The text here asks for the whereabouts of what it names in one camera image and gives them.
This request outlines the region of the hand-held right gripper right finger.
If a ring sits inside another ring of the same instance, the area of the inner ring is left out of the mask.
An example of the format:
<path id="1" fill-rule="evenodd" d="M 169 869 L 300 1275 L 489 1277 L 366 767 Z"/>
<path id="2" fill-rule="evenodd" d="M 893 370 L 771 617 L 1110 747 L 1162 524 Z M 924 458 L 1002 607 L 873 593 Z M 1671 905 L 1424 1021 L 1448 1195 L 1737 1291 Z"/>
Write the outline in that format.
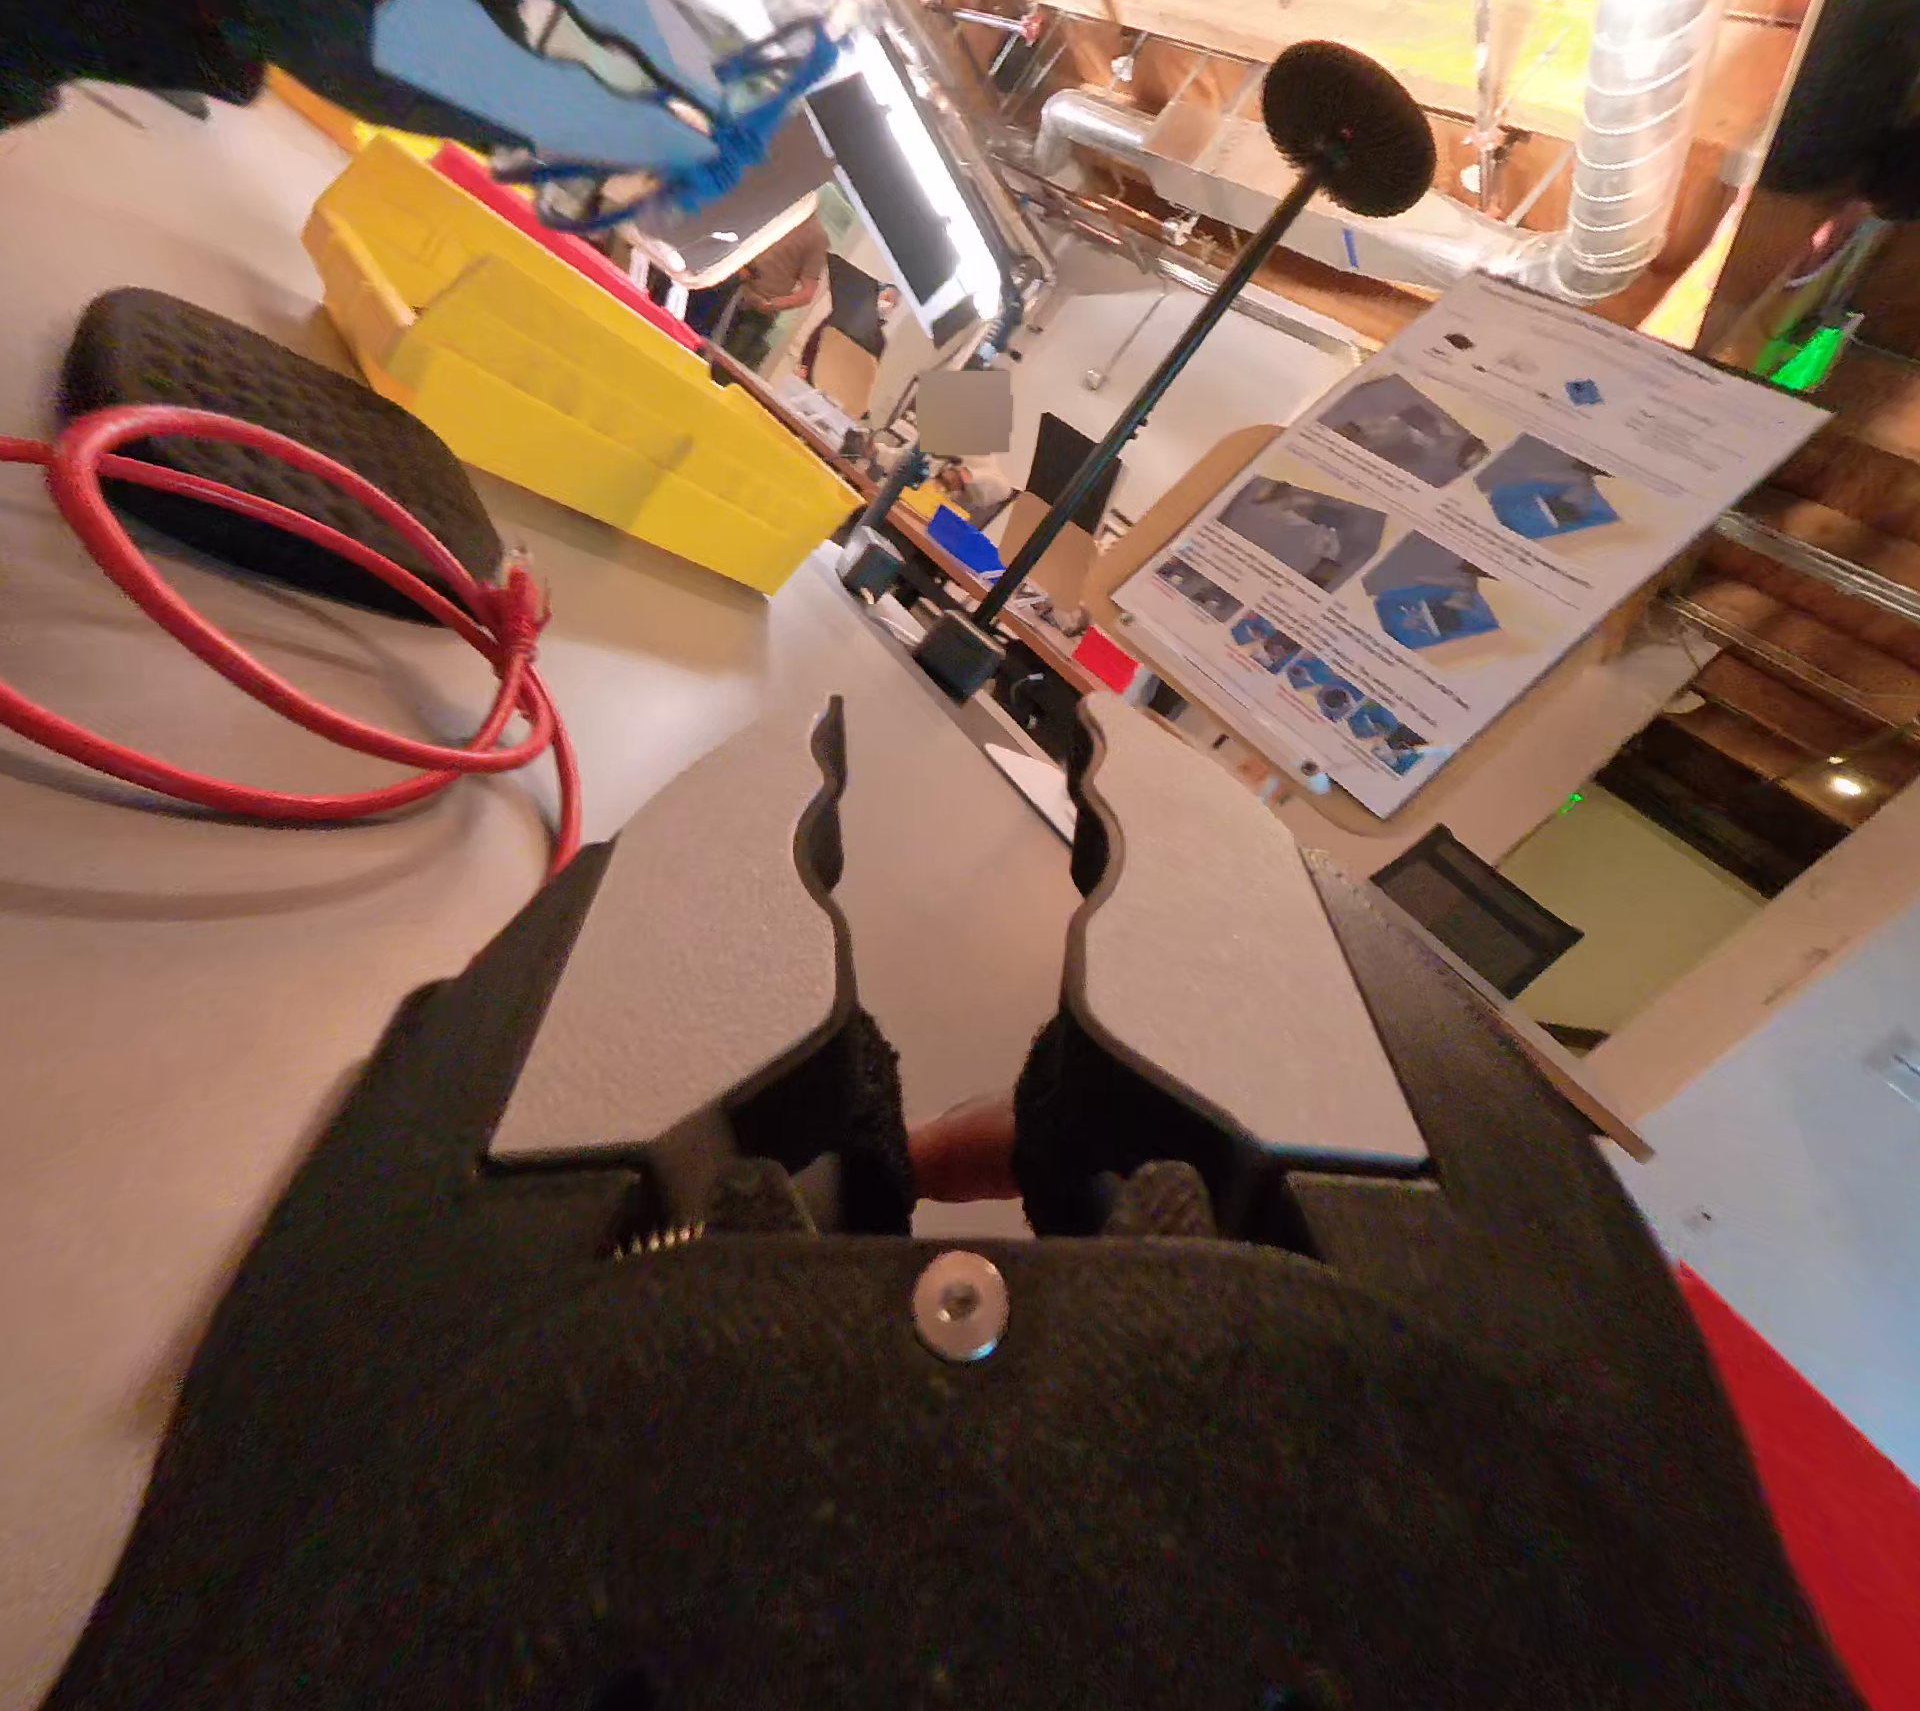
<path id="1" fill-rule="evenodd" d="M 1079 701 L 1061 969 L 1061 1181 L 1145 1163 L 1249 1233 L 1296 1175 L 1427 1175 L 1427 1141 L 1307 859 L 1164 721 Z"/>

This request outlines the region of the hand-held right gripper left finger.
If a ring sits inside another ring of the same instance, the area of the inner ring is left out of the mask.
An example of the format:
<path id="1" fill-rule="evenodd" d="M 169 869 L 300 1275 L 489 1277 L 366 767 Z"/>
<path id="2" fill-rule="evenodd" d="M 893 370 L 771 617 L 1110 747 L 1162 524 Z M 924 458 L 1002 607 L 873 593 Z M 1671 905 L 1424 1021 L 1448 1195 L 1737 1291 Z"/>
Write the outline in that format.
<path id="1" fill-rule="evenodd" d="M 854 1097 L 852 937 L 836 901 L 842 695 L 782 705 L 617 833 L 545 997 L 489 1161 L 627 1165 L 669 1225 L 735 1157 L 839 1209 Z"/>

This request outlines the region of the yellow plastic bin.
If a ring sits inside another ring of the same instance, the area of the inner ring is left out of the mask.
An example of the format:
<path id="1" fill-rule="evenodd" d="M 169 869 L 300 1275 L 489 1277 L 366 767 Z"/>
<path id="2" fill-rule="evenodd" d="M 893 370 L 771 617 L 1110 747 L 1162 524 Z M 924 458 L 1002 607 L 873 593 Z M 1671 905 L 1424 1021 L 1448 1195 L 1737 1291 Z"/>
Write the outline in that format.
<path id="1" fill-rule="evenodd" d="M 362 378 L 470 468 L 760 593 L 860 498 L 740 386 L 370 132 L 300 234 Z"/>

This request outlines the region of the person's right hand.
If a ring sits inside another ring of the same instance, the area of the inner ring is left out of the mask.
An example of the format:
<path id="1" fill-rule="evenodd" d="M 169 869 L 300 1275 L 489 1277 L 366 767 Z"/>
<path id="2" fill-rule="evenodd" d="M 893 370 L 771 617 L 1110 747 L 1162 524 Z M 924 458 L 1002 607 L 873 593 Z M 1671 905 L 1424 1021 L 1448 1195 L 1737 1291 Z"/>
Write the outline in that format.
<path id="1" fill-rule="evenodd" d="M 908 1159 L 921 1203 L 1007 1201 L 1022 1195 L 1013 1167 L 1011 1093 L 973 1097 L 908 1129 Z"/>

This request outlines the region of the black and white light bar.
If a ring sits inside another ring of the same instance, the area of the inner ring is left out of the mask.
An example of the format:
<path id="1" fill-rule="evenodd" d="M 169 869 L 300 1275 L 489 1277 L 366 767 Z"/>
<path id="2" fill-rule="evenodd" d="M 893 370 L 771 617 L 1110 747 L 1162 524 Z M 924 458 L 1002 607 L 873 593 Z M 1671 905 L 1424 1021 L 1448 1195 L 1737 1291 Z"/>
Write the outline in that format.
<path id="1" fill-rule="evenodd" d="M 893 52 L 857 30 L 804 112 L 926 340 L 938 352 L 975 340 L 1010 274 Z"/>

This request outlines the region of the black textured wrist pad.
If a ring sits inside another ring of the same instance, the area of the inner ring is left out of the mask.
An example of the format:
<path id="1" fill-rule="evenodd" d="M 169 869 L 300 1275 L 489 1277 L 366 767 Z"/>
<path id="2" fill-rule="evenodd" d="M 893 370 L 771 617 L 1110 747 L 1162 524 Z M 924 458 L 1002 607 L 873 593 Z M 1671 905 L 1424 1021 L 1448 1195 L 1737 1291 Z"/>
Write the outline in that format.
<path id="1" fill-rule="evenodd" d="M 200 410 L 285 434 L 401 504 L 474 577 L 489 583 L 502 569 L 506 550 L 479 496 L 430 428 L 362 382 L 201 306 L 120 288 L 86 308 L 59 368 L 57 416 L 69 422 L 116 404 Z M 443 571 L 422 562 L 390 524 L 268 454 L 154 436 L 126 452 L 134 462 L 268 498 L 451 593 Z M 378 575 L 298 534 L 140 482 L 108 478 L 103 498 L 116 514 L 230 569 L 355 609 L 427 619 Z"/>

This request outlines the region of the illustrated instruction poster board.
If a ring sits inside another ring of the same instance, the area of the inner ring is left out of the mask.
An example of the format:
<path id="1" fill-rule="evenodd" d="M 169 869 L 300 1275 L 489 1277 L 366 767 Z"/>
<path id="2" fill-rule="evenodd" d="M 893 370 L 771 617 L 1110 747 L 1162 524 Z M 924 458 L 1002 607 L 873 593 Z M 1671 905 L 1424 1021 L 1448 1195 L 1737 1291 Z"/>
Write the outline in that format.
<path id="1" fill-rule="evenodd" d="M 1385 821 L 1828 420 L 1469 274 L 1205 484 L 1116 611 L 1233 735 Z"/>

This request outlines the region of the silver ventilation duct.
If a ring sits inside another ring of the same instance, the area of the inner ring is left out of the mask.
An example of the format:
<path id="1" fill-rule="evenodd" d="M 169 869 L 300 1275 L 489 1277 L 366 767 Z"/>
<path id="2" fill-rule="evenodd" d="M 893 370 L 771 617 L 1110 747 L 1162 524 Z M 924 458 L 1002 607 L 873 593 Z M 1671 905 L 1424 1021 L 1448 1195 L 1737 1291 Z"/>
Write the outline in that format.
<path id="1" fill-rule="evenodd" d="M 1395 78 L 1413 128 L 1471 124 L 1484 176 L 1502 134 L 1561 146 L 1552 232 L 1427 188 L 1395 218 L 1320 194 L 1292 250 L 1345 278 L 1433 294 L 1488 272 L 1573 304 L 1659 258 L 1716 70 L 1723 0 L 1053 0 L 1068 18 L 1257 66 L 1292 44 L 1349 44 Z"/>

